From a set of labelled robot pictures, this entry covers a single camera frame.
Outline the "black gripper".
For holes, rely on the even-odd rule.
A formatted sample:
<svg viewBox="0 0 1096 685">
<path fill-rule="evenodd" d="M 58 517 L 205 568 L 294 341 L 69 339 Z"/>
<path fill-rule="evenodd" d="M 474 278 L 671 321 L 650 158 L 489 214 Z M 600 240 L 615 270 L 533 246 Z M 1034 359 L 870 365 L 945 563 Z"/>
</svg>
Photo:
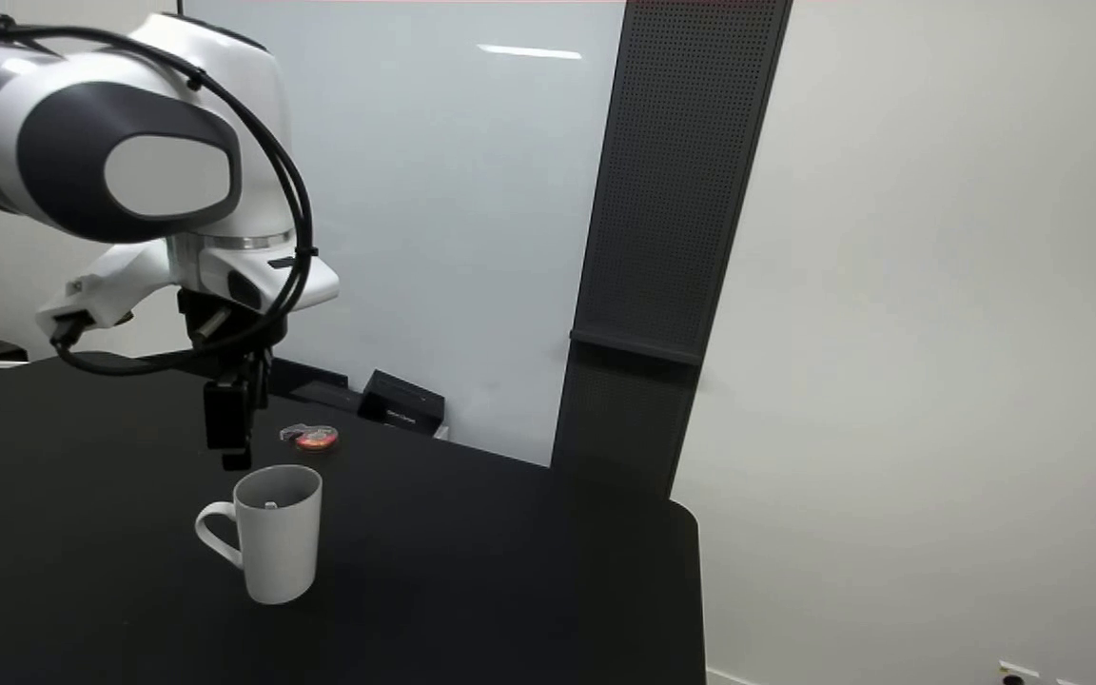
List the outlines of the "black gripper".
<svg viewBox="0 0 1096 685">
<path fill-rule="evenodd" d="M 180 355 L 184 369 L 205 375 L 265 375 L 284 322 L 242 304 L 184 289 L 180 317 L 190 345 Z M 205 446 L 222 455 L 223 473 L 252 469 L 252 396 L 242 384 L 208 379 L 203 387 Z"/>
</svg>

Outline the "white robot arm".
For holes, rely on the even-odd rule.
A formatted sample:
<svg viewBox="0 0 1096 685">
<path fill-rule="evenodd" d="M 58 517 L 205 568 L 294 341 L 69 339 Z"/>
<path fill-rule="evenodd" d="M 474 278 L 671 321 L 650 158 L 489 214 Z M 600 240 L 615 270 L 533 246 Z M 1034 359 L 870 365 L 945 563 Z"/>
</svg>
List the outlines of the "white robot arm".
<svg viewBox="0 0 1096 685">
<path fill-rule="evenodd" d="M 158 289 L 180 295 L 190 345 L 175 363 L 205 375 L 205 446 L 242 473 L 284 321 L 338 292 L 274 53 L 180 13 L 128 34 L 0 15 L 0 209 L 104 246 L 37 312 L 85 372 L 146 375 L 146 359 L 81 339 Z"/>
</svg>

